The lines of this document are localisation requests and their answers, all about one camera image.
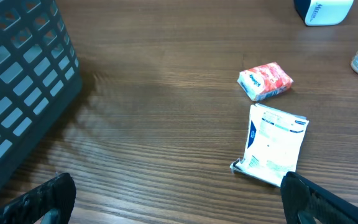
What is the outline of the dark mesh shopping basket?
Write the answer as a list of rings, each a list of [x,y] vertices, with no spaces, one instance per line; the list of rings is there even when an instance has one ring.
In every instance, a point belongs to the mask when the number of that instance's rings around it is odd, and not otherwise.
[[[82,88],[55,0],[0,0],[0,190]]]

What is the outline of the red Kleenex tissue pack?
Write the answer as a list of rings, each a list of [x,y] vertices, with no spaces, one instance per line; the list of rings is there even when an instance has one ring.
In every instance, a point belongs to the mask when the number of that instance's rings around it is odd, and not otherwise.
[[[252,101],[261,101],[290,89],[293,79],[272,62],[241,71],[237,82]]]

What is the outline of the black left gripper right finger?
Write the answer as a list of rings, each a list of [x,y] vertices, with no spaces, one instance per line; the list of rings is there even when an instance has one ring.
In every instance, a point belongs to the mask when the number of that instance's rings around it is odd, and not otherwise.
[[[287,172],[280,193],[288,224],[358,224],[358,207],[296,172]]]

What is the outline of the white small packet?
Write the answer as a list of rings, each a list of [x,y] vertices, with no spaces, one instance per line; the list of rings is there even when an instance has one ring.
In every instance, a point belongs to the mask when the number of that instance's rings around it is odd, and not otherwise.
[[[296,171],[308,124],[304,116],[251,105],[244,155],[231,170],[279,187],[287,172]]]

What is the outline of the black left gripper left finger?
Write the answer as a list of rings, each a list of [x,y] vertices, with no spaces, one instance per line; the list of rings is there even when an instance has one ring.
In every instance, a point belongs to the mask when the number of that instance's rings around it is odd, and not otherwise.
[[[75,182],[62,173],[0,208],[0,224],[68,224],[75,199]]]

